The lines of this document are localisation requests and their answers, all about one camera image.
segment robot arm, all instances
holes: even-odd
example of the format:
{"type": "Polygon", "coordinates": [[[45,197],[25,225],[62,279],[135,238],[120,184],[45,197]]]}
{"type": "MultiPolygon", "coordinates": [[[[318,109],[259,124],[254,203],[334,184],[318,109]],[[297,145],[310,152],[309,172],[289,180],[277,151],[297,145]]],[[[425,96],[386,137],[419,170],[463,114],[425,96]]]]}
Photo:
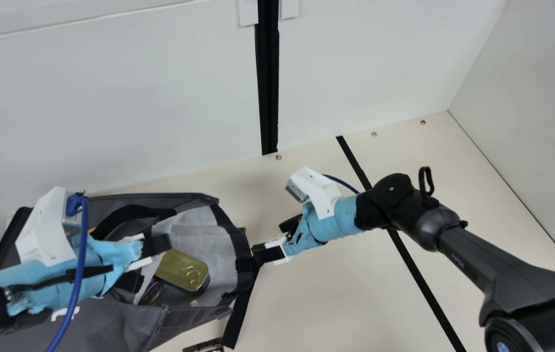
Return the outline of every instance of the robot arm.
{"type": "Polygon", "coordinates": [[[555,352],[555,272],[530,265],[468,232],[468,223],[432,198],[429,168],[420,170],[419,179],[417,190],[409,176],[389,175],[367,192],[337,200],[329,218],[320,219],[316,204],[306,203],[296,230],[256,245],[255,254],[267,257],[273,251],[273,258],[283,258],[276,263],[283,263],[332,239],[394,227],[423,249],[447,256],[484,293],[478,322],[486,327],[488,351],[555,352]]]}
{"type": "MultiPolygon", "coordinates": [[[[0,270],[0,330],[33,326],[54,310],[102,297],[125,272],[151,263],[150,257],[158,254],[150,245],[144,248],[141,234],[119,242],[95,241],[87,234],[87,214],[83,192],[54,187],[37,201],[16,240],[21,264],[0,270]]],[[[160,249],[170,249],[171,243],[166,245],[160,249]]]]}

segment blue cable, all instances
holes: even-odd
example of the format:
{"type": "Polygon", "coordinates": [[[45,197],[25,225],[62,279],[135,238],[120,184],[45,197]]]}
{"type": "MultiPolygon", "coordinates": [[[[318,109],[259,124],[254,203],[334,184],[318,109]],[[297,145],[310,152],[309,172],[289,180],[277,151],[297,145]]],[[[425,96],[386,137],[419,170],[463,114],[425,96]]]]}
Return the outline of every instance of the blue cable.
{"type": "Polygon", "coordinates": [[[56,332],[56,336],[52,339],[52,342],[47,346],[45,352],[53,352],[58,345],[60,345],[61,340],[65,336],[71,323],[71,318],[74,316],[74,310],[76,310],[76,305],[80,297],[80,288],[82,287],[82,280],[84,276],[84,262],[86,261],[86,247],[88,241],[88,198],[82,198],[82,224],[80,227],[80,249],[78,252],[78,263],[76,266],[76,278],[74,279],[74,289],[71,292],[71,297],[69,298],[69,305],[67,306],[67,314],[63,318],[63,323],[61,327],[56,332]]]}
{"type": "Polygon", "coordinates": [[[341,180],[340,178],[331,176],[331,175],[325,175],[323,174],[323,176],[325,176],[326,178],[329,178],[330,180],[334,181],[334,182],[338,182],[341,185],[344,185],[345,187],[349,188],[349,190],[351,190],[351,192],[354,192],[355,194],[359,194],[360,192],[358,192],[357,189],[354,189],[354,187],[351,187],[351,185],[343,180],[341,180]]]}

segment gold can lid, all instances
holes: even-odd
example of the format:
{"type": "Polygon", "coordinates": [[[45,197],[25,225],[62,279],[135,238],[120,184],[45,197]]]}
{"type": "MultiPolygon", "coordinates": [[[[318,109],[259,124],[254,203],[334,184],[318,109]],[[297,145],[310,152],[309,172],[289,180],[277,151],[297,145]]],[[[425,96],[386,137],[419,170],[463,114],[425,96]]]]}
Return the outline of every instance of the gold can lid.
{"type": "Polygon", "coordinates": [[[208,277],[208,265],[171,249],[164,253],[155,275],[184,290],[196,292],[208,277]]]}

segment white floor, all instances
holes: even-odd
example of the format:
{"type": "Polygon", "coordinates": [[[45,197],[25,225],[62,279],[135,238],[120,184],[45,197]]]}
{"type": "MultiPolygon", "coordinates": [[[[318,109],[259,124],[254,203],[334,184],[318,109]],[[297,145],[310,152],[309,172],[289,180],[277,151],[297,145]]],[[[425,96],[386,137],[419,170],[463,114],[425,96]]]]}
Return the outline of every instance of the white floor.
{"type": "MultiPolygon", "coordinates": [[[[555,270],[553,241],[447,112],[345,138],[371,183],[394,172],[415,181],[419,167],[429,165],[434,196],[467,220],[471,232],[555,270]]],[[[280,160],[275,155],[251,158],[118,193],[215,196],[255,244],[279,235],[278,223],[300,212],[284,190],[300,167],[363,189],[334,139],[279,154],[280,160]]],[[[425,252],[401,236],[467,351],[485,350],[477,323],[483,294],[441,254],[425,252]]],[[[157,351],[179,352],[221,336],[225,323],[214,321],[186,332],[157,351]]],[[[285,265],[265,265],[236,350],[448,352],[452,347],[390,238],[376,230],[309,250],[285,265]]]]}

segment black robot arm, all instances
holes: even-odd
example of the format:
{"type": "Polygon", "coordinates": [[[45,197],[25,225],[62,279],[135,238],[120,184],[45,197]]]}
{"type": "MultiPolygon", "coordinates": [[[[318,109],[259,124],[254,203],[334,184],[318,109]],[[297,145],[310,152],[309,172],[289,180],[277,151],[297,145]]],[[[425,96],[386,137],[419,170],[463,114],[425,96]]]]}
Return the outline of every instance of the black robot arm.
{"type": "Polygon", "coordinates": [[[380,180],[358,196],[356,225],[394,227],[423,249],[445,254],[485,295],[478,321],[487,328],[488,351],[555,352],[555,272],[468,232],[458,214],[432,198],[428,167],[419,181],[417,190],[405,174],[380,180]]]}

